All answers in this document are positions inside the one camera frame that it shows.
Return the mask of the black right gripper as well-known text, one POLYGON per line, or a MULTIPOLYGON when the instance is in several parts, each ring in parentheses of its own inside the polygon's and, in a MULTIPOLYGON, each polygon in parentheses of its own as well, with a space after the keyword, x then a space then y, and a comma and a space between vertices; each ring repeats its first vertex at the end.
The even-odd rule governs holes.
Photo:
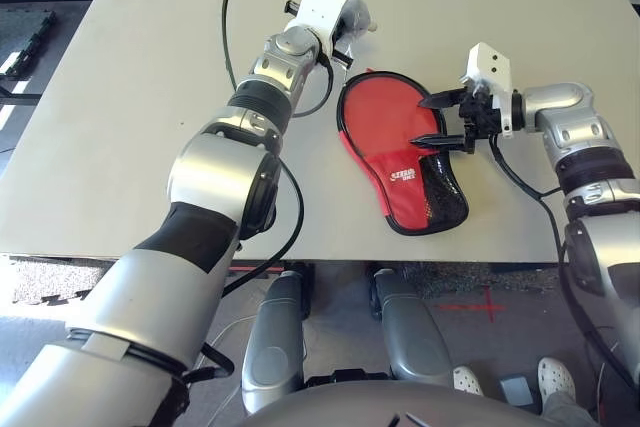
POLYGON ((486 86, 477 89, 452 89, 428 93, 420 102, 424 108, 450 108, 459 105, 459 117, 463 120, 463 135, 423 135, 410 140, 420 149, 475 152, 477 140, 488 140, 499 134, 501 115, 493 108, 493 95, 486 86))

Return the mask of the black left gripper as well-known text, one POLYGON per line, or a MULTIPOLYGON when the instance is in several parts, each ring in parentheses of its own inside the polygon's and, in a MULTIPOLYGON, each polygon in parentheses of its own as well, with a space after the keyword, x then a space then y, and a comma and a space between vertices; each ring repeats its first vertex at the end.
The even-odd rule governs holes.
POLYGON ((344 69, 350 69, 353 64, 350 39, 347 36, 334 37, 332 43, 331 60, 344 69))

